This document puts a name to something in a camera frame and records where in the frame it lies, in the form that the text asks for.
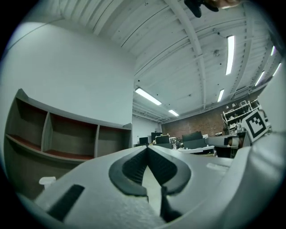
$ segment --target shelf compartment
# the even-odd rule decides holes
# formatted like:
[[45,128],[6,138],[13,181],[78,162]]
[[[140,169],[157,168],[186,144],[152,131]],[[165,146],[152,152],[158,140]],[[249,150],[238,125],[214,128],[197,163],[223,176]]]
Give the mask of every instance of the shelf compartment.
[[241,117],[243,117],[243,116],[245,116],[245,115],[248,115],[248,114],[250,114],[251,112],[252,112],[252,110],[250,110],[250,111],[248,111],[248,112],[245,112],[244,114],[242,114],[242,115],[240,115],[240,116],[237,116],[237,117],[235,117],[234,119],[229,119],[229,120],[227,120],[227,123],[230,124],[230,123],[232,123],[233,121],[237,121],[237,119],[239,119],[239,118],[241,118]]
[[35,150],[38,150],[38,151],[41,150],[40,146],[38,146],[38,145],[36,145],[36,144],[34,144],[34,143],[30,142],[30,141],[27,141],[27,140],[25,140],[25,139],[23,139],[23,138],[21,138],[21,137],[19,137],[17,135],[9,135],[9,134],[7,134],[6,136],[9,139],[11,139],[12,141],[14,141],[15,143],[24,145],[24,146],[26,146],[28,148],[32,148],[32,149],[35,149]]
[[29,141],[26,141],[22,138],[19,138],[18,136],[12,136],[6,134],[6,137],[12,141],[17,146],[24,148],[27,152],[34,154],[39,157],[44,157],[49,160],[53,161],[59,161],[64,163],[82,163],[87,160],[93,159],[92,156],[85,156],[85,155],[75,155],[71,153],[63,153],[63,152],[57,152],[54,150],[48,151],[48,152],[42,152],[40,151],[40,148],[38,146],[35,146],[34,144],[30,143]]
[[242,109],[242,108],[245,108],[245,107],[248,107],[249,106],[249,103],[247,103],[247,104],[245,104],[245,105],[243,105],[243,106],[240,106],[240,107],[238,107],[238,108],[236,108],[236,109],[234,109],[234,110],[231,110],[231,111],[229,111],[229,112],[227,112],[227,113],[224,113],[225,115],[229,115],[229,114],[231,114],[231,113],[233,113],[233,112],[235,112],[235,111],[238,111],[238,110],[240,110],[240,109]]
[[97,156],[101,157],[130,147],[131,130],[100,126]]
[[41,148],[47,111],[15,98],[7,119],[6,133],[19,141]]
[[80,160],[90,160],[93,159],[93,155],[79,155],[79,154],[74,154],[74,153],[64,153],[56,150],[48,150],[45,153],[48,153],[50,155],[58,156],[58,157],[66,157],[66,158],[72,158],[72,159],[80,159]]
[[248,110],[251,110],[251,107],[250,106],[244,106],[243,108],[241,109],[238,109],[234,112],[231,112],[231,113],[228,113],[227,115],[225,115],[226,119],[230,119],[231,116],[235,116],[235,115],[243,115],[244,113],[248,112]]
[[66,160],[60,161],[58,159],[47,160],[44,155],[36,153],[36,150],[23,145],[8,135],[6,136],[4,140],[5,164],[9,180],[15,191],[30,200],[37,198],[44,190],[44,186],[39,184],[42,177],[55,176],[58,180],[80,164],[66,163]]
[[96,131],[95,124],[49,113],[45,123],[42,151],[61,157],[92,159],[95,154]]

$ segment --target white wall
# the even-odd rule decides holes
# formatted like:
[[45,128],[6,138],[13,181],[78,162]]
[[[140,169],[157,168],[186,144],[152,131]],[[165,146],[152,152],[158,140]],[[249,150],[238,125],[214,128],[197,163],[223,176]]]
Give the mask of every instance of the white wall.
[[286,132],[286,59],[273,79],[258,96],[274,132]]
[[11,41],[0,72],[2,151],[8,111],[19,88],[77,115],[131,123],[135,58],[121,47],[64,20],[25,22]]
[[149,137],[149,143],[151,143],[151,132],[162,132],[161,124],[149,121],[147,119],[137,118],[132,116],[132,141],[133,144],[137,144],[139,138]]

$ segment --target metal shelving rack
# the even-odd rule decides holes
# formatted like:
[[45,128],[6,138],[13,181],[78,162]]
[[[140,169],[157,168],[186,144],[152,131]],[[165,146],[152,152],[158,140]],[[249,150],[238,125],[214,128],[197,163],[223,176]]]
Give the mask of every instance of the metal shelving rack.
[[[231,124],[237,123],[238,121],[245,118],[247,115],[249,115],[251,112],[256,110],[258,108],[257,99],[254,101],[248,101],[247,104],[240,106],[234,110],[230,110],[228,112],[224,112],[221,114],[221,117],[223,119],[223,124],[226,129],[228,129],[228,134],[234,134],[235,133],[235,126],[230,127]],[[231,116],[234,116],[237,113],[242,113],[234,118],[231,119]]]

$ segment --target wooden shelf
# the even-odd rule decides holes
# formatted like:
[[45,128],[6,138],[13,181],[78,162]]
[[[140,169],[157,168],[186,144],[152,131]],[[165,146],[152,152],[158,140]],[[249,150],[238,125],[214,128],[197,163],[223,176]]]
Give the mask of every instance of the wooden shelf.
[[73,154],[73,153],[65,153],[65,152],[60,152],[56,150],[48,150],[45,153],[58,156],[58,157],[66,157],[66,158],[72,158],[72,159],[81,159],[81,160],[90,160],[93,159],[93,156],[89,155],[79,155],[79,154]]
[[6,133],[20,141],[41,146],[42,131],[47,111],[41,110],[17,98],[14,99],[6,124]]
[[40,156],[40,157],[45,157],[45,158],[49,158],[51,160],[56,160],[56,161],[60,161],[60,162],[85,162],[88,161],[90,159],[93,159],[93,157],[91,156],[82,156],[82,155],[75,155],[72,153],[63,153],[63,152],[58,152],[55,150],[51,150],[49,152],[42,152],[41,148],[19,136],[12,136],[12,135],[8,135],[6,134],[6,137],[11,140],[12,142],[14,142],[15,144],[17,144],[20,147],[23,147],[25,149],[28,150],[28,152],[36,155],[36,156]]
[[97,125],[49,114],[45,130],[47,141],[43,143],[44,152],[58,152],[66,157],[74,154],[75,158],[94,158]]
[[21,137],[19,137],[19,136],[17,136],[17,135],[9,135],[9,134],[6,134],[6,136],[10,139],[10,140],[12,140],[13,142],[15,142],[15,143],[17,143],[17,144],[20,144],[20,145],[22,145],[22,146],[24,146],[24,147],[26,147],[26,148],[32,148],[32,149],[35,149],[35,150],[38,150],[38,151],[40,151],[41,150],[41,147],[39,146],[39,145],[36,145],[36,144],[34,144],[34,143],[32,143],[32,142],[29,142],[29,141],[27,141],[27,140],[25,140],[25,139],[23,139],[23,138],[21,138]]
[[7,176],[19,193],[34,199],[44,188],[40,178],[59,179],[80,163],[131,148],[131,132],[131,123],[72,114],[29,98],[19,89],[5,127]]
[[98,135],[98,153],[101,157],[129,148],[131,130],[100,126]]

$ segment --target office desk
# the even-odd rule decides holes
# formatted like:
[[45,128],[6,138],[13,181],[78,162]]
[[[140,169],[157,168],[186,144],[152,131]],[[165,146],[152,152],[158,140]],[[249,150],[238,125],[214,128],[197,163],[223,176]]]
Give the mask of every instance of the office desk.
[[204,151],[214,150],[215,146],[206,146],[203,148],[194,148],[194,149],[177,149],[177,151],[181,153],[195,153],[195,154],[203,154]]

